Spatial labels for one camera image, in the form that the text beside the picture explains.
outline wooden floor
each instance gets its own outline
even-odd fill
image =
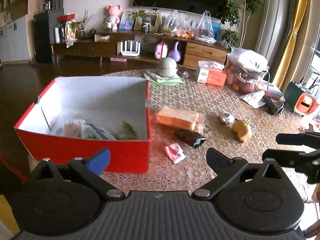
[[[3,65],[0,67],[0,156],[25,175],[28,151],[20,142],[13,126],[38,94],[58,76],[100,76],[112,72],[154,68],[153,63],[128,60],[111,62],[104,58],[68,57],[59,64]]]

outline floral patterned tablecloth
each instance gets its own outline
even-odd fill
[[[143,77],[143,71],[123,71],[108,76]],[[278,133],[298,133],[301,116],[284,110],[281,116],[271,116],[265,108],[251,108],[239,95],[229,88],[221,88],[186,80],[178,87],[150,85],[149,107],[156,109],[163,105],[195,110],[206,114],[205,133],[207,141],[198,149],[178,141],[171,127],[152,123],[152,144],[150,149],[149,170],[146,174],[107,173],[103,179],[124,191],[146,190],[187,190],[189,193],[199,188],[216,174],[206,164],[205,155],[209,147],[215,147],[226,156],[240,156],[251,163],[262,163],[262,153],[267,148],[293,149],[310,152],[309,147],[281,146],[275,141]],[[252,127],[252,138],[240,143],[231,126],[223,124],[219,112],[226,110],[235,118],[246,120]],[[164,147],[178,142],[186,155],[185,160],[177,165],[165,155]],[[314,185],[306,183],[304,174],[295,173],[293,169],[284,169],[305,202],[311,201]]]

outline tv stand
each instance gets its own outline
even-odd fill
[[[158,59],[154,57],[154,53],[140,52],[138,57],[122,56],[120,54],[120,41],[135,40],[135,36],[153,37],[162,40],[180,41],[182,43],[182,59],[178,63],[178,66],[183,66],[191,69],[196,69],[199,60],[217,61],[221,64],[225,64],[227,57],[227,49],[221,44],[209,44],[195,39],[178,38],[176,36],[156,35],[155,33],[142,33],[135,30],[115,30],[105,31],[103,33],[97,33],[95,40],[98,36],[110,35],[108,41],[94,42],[94,40],[77,40],[73,46],[69,49],[66,48],[64,42],[56,43],[52,45],[52,53],[58,59],[58,55],[75,55],[86,57],[100,57],[100,64],[104,57],[123,58],[128,60],[139,60],[145,62],[158,62]]]

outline purple bottle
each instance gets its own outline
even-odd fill
[[[179,62],[181,60],[181,52],[178,51],[178,44],[179,41],[176,41],[174,44],[174,49],[169,52],[168,57],[173,58],[176,62]]]

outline curtain tieback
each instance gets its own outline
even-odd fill
[[[297,35],[298,33],[295,32],[293,29],[287,28],[290,32],[292,32],[293,34]]]

